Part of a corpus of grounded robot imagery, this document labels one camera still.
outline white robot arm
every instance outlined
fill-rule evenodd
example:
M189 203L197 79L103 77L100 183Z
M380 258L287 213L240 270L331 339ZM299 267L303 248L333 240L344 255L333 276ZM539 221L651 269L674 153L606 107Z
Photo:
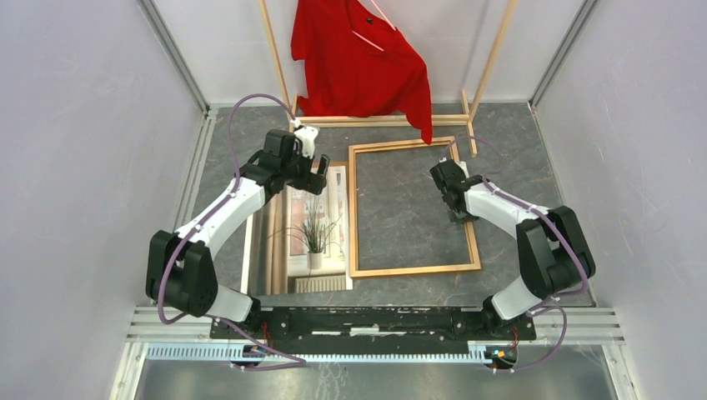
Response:
M581 282L577 267L558 245L558 238L543 225L535 209L555 224L582 263L587 277L594 275L594 259L574 212L568 207L536 206L512 195L516 203L501 198L500 189L479 175L469 176L464 162L442 160L430 172L453 221L482 218L518 242L520 277L484 301L492 325L503 324L541 304L547 297Z
M150 241L147 295L158 299L168 260L188 238L169 274L164 302L195 317L218 315L235 322L245 321L253 309L259 310L256 299L218 284L213 259L235 230L285 185L312 194L323 191L328 157L322 156L318 171L311 172L317 135L318 129L308 126L294 133L271 130L263 150L241 167L240 179L231 179L216 200L176 232L155 233Z

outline red t-shirt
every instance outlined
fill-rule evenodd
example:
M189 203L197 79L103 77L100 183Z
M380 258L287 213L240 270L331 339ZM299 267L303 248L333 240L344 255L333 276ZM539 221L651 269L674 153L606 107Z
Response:
M399 30L357 0L299 0L291 46L292 58L304 60L309 98L298 103L305 115L400 111L427 144L432 141L427 66Z

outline wooden pole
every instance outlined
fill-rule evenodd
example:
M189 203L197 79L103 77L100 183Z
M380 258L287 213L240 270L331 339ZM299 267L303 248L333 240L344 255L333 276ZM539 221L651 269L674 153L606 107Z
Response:
M292 110L292 115L294 117L297 117L297 94L294 95L294 98L292 99L292 106L290 106L290 110ZM289 124L289 131L294 132L294 125L292 123Z
M282 92L282 100L285 104L290 107L289 95L287 93L287 86L285 85L285 76L283 74L283 66L280 64L280 56L278 55L278 46L275 44L275 37L273 35L273 26L270 24L270 16L268 15L268 6L265 4L265 0L258 0L260 4L260 15L263 17L263 26L265 27L265 33L268 36L268 44L270 45L270 53L273 56L273 63L275 64L275 71L278 72L278 78L280 79L280 91Z
M486 84L489 83L491 70L494 69L494 63L496 63L496 58L499 56L501 43L503 43L504 41L506 31L508 31L508 26L510 25L510 21L513 18L515 6L517 5L518 0L509 0L508 5L506 5L504 19L501 20L501 26L499 27L499 31L496 33L494 45L491 47L491 53L489 53L489 58L486 60L484 73L481 74L481 80L479 81L479 85L476 87L476 94L474 94L474 102L471 105L471 113L469 114L469 121L471 122L474 121L474 116L476 115L476 110L479 108L479 103L481 102L481 95L484 94Z
M409 127L404 115L380 115L367 118L357 117L300 117L302 123L319 128L365 128L365 127ZM436 114L432 116L435 127L463 127L469 122L467 114Z
M464 89L462 89L462 108L464 109L464 113L469 115L469 100L466 98L466 90ZM466 122L466 130L469 133L469 136L474 135L474 126L471 123L470 116ZM471 147L471 158L475 158L478 153L476 150L476 141L471 139L471 141L469 141L469 146Z

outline wooden frame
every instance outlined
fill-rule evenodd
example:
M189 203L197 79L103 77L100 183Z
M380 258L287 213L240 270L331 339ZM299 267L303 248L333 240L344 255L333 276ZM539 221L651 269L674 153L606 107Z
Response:
M285 84L285 78L283 74L282 64L280 63L280 56L278 54L278 47L275 43L275 37L273 35L273 28L270 23L270 16L268 15L268 6L266 0L258 0L260 5L260 14L263 17L263 26L265 28L265 33L268 36L268 45L270 46L270 53L273 56L273 65L275 70L278 72L278 79L280 83L280 90L283 95L283 101L290 105L287 85ZM466 97L466 92L462 90L461 100L462 107L464 108L463 114L434 114L432 116L432 125L435 127L466 127L470 136L474 135L473 121L476 111L479 108L479 103L481 102L481 96L484 94L484 89L486 84L489 82L489 77L491 76L491 71L494 68L496 58L499 55L499 50L501 44L504 41L506 32L510 25L510 21L513 17L515 7L518 5L518 0L509 0L506 6L504 17L501 20L499 30L496 33L496 38L494 39L494 45L491 47L489 52L489 57L486 60L486 65L484 67L484 72L481 74L479 79L479 85L476 87L476 93L474 94L474 100L469 110L469 101ZM292 102L293 110L297 110L297 96L295 96L295 101ZM368 118L354 118L354 117L301 117L302 123L308 123L311 125L319 126L320 128L363 128L363 127L408 127L410 124L404 115L386 115L381 117L368 117ZM476 141L471 141L471 157L476 157L477 148Z
M436 137L429 146L448 146L454 137ZM382 142L373 144L359 144L348 148L348 243L349 243L349 274L351 278L392 277L398 275L412 275L418 273L453 273L462 271L478 271L481 269L479 249L476 246L474 226L471 222L464 224L466 241L469 246L468 264L437 265L431 267L398 267L378 269L372 271L359 270L359 213L357 196L357 171L356 156L363 153L390 152L410 148L428 147L420 139L403 140L398 142ZM459 151L456 144L451 147L452 159L459 160Z

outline shirt sleeve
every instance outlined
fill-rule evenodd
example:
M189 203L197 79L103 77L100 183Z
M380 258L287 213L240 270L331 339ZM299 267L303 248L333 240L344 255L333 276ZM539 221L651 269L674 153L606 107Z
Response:
M405 114L410 125L420 130L422 140L430 144L433 137L432 129L432 98L429 92L427 68L406 91L400 103L400 112Z
M311 22L307 21L307 0L297 2L297 12L294 15L294 26L292 28L292 41L290 48L292 59L304 60L308 54L308 45L311 43Z

